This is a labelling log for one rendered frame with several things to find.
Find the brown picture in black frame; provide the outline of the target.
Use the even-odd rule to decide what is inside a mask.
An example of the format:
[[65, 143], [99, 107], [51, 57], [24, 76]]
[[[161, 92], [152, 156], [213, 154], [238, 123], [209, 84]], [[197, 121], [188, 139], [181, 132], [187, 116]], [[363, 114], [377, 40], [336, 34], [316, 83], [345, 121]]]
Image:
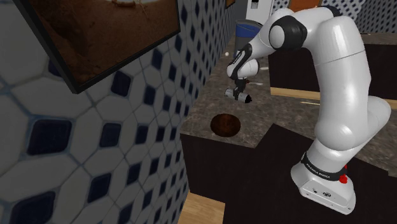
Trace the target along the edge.
[[180, 32], [178, 0], [13, 0], [79, 94]]

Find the grey bin with blue band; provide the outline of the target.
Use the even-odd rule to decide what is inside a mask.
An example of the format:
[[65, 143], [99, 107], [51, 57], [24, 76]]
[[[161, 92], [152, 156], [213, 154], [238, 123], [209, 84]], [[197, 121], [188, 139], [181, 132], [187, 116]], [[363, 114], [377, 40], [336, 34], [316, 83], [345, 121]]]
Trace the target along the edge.
[[235, 21], [235, 49], [233, 56], [236, 57], [238, 51], [250, 42], [262, 28], [262, 24], [254, 20], [238, 19]]

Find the dark robot stand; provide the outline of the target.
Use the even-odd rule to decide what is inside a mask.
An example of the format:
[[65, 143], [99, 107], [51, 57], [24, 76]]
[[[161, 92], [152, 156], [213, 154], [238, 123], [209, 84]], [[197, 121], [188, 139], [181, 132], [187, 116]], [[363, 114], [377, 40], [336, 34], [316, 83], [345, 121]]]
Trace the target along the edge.
[[302, 197], [290, 172], [311, 144], [273, 124], [241, 166], [223, 224], [397, 224], [397, 178], [357, 158], [347, 164], [356, 193], [351, 214]]

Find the brown round bowl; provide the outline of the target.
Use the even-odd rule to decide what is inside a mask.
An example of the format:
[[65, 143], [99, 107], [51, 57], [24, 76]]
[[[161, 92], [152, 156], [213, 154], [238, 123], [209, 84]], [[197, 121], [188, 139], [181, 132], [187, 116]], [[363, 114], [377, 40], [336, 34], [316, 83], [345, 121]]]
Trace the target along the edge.
[[240, 120], [230, 114], [218, 114], [211, 120], [210, 128], [217, 135], [221, 137], [232, 137], [240, 131]]

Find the brown door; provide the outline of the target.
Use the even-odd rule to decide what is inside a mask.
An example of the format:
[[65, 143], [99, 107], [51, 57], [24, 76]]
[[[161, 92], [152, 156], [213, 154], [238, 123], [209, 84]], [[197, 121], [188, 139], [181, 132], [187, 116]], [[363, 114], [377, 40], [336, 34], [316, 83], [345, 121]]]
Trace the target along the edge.
[[294, 12], [321, 6], [323, 0], [289, 0], [288, 8]]

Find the dark counter cabinet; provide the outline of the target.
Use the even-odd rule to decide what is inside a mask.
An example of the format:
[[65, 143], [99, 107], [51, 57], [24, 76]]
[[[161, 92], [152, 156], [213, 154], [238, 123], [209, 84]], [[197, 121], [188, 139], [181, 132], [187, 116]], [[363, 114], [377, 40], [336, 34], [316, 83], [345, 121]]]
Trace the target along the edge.
[[253, 148], [181, 134], [190, 191], [226, 203]]

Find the white tall appliance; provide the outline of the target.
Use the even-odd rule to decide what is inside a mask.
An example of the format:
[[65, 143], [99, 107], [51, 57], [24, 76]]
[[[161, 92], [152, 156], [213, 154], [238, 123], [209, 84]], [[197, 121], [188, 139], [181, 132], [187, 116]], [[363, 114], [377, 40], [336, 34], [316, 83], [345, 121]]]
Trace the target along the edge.
[[246, 19], [264, 24], [271, 15], [274, 0], [247, 0]]

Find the dark cabinet with brown top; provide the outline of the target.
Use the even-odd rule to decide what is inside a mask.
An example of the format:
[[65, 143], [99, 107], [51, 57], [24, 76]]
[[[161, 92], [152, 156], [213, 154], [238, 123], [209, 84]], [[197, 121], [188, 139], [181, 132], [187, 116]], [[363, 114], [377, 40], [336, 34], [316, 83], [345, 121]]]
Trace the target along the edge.
[[[363, 33], [372, 81], [369, 94], [397, 101], [397, 33]], [[318, 92], [312, 55], [306, 48], [268, 56], [270, 86]]]

